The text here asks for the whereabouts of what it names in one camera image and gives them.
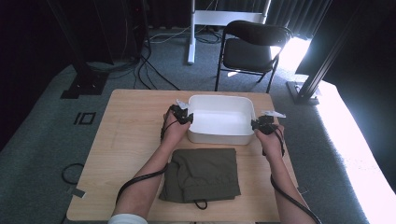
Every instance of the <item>hand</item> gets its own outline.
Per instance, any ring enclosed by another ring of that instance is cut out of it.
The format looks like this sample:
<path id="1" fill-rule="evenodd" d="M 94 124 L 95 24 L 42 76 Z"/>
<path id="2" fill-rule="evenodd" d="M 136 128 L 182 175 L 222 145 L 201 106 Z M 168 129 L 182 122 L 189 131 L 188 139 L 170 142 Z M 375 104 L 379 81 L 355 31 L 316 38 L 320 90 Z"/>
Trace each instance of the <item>hand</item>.
<path id="1" fill-rule="evenodd" d="M 170 143 L 174 146 L 181 141 L 186 131 L 190 128 L 191 123 L 180 124 L 172 111 L 169 112 L 165 127 L 168 127 L 163 135 L 163 143 Z"/>
<path id="2" fill-rule="evenodd" d="M 282 125 L 277 125 L 277 129 L 275 130 L 275 132 L 282 137 L 284 129 L 285 128 Z M 258 129 L 254 130 L 254 133 L 262 143 L 262 150 L 266 154 L 266 158 L 268 161 L 279 159 L 282 160 L 281 145 L 275 133 L 266 135 L 260 132 L 260 130 Z"/>

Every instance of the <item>forearm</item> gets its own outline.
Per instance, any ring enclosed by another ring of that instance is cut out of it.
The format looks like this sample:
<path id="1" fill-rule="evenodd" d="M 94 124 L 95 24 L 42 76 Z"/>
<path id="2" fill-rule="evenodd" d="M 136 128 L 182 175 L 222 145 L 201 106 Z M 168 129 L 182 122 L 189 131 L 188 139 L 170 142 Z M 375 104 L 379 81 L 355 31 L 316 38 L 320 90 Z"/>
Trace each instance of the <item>forearm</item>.
<path id="1" fill-rule="evenodd" d="M 173 144 L 161 144 L 146 164 L 134 175 L 152 174 L 163 169 L 171 156 Z M 124 190 L 114 209 L 113 216 L 116 214 L 135 214 L 147 218 L 149 209 L 154 202 L 155 196 L 160 186 L 162 175 L 157 175 L 149 179 L 132 184 Z"/>
<path id="2" fill-rule="evenodd" d="M 301 194 L 298 192 L 297 188 L 295 188 L 290 178 L 289 171 L 283 160 L 280 159 L 270 161 L 270 166 L 273 179 L 277 186 L 282 189 L 282 191 L 287 193 L 291 198 L 307 208 L 308 206 L 306 205 Z M 315 223 L 309 215 L 301 210 L 301 208 L 291 203 L 276 190 L 275 196 L 281 223 Z"/>

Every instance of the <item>chair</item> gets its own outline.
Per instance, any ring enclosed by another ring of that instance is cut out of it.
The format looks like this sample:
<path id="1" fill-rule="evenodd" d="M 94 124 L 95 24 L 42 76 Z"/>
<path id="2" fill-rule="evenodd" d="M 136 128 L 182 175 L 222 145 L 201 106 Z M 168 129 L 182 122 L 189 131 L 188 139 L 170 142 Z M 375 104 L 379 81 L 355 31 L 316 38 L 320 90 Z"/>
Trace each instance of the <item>chair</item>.
<path id="1" fill-rule="evenodd" d="M 291 31 L 282 26 L 250 21 L 228 23 L 221 39 L 215 91 L 218 90 L 220 71 L 236 70 L 238 73 L 261 76 L 258 83 L 272 71 L 266 90 L 266 93 L 269 93 L 279 62 L 279 54 L 291 36 Z M 275 57 L 271 55 L 271 47 L 280 47 Z"/>

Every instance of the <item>white plastic bin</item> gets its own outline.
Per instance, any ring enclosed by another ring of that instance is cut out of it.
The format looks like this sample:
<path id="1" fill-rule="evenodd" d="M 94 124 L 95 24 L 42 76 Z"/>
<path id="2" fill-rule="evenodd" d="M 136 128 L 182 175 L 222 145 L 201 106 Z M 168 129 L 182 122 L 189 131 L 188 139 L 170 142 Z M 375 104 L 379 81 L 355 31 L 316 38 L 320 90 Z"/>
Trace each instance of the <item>white plastic bin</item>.
<path id="1" fill-rule="evenodd" d="M 250 142 L 254 134 L 250 122 L 256 116 L 248 98 L 193 95 L 189 105 L 194 120 L 188 137 L 193 143 L 247 145 Z"/>

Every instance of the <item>human arm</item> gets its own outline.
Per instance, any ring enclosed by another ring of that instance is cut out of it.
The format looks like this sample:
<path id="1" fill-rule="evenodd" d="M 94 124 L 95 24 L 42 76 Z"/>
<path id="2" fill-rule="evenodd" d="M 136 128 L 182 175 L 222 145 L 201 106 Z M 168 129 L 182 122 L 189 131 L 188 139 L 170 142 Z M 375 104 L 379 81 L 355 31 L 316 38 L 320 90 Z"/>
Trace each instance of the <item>human arm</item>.
<path id="1" fill-rule="evenodd" d="M 278 136 L 283 136 L 284 127 L 279 125 L 276 129 Z M 272 177 L 275 183 L 282 191 L 287 193 L 291 198 L 296 200 L 302 206 L 308 208 L 301 194 L 295 188 L 289 171 L 283 162 L 281 143 L 275 133 L 265 135 L 259 130 L 255 130 L 256 136 L 262 143 L 262 150 L 266 155 L 266 159 L 270 163 Z M 301 208 L 290 202 L 284 196 L 282 196 L 277 190 L 275 190 L 276 205 L 279 213 L 280 222 L 283 224 L 287 223 L 315 223 L 314 219 L 305 213 Z"/>
<path id="2" fill-rule="evenodd" d="M 167 119 L 165 127 L 168 127 L 169 124 L 177 120 L 172 111 L 170 111 L 169 116 L 165 116 L 165 118 Z M 161 144 L 145 165 L 134 175 L 134 178 L 152 174 L 163 169 L 189 127 L 189 122 L 183 125 L 178 122 L 171 124 L 166 129 Z M 154 202 L 161 179 L 162 176 L 157 175 L 127 187 L 120 195 L 113 216 L 117 214 L 134 214 L 146 219 L 149 214 L 149 209 Z"/>

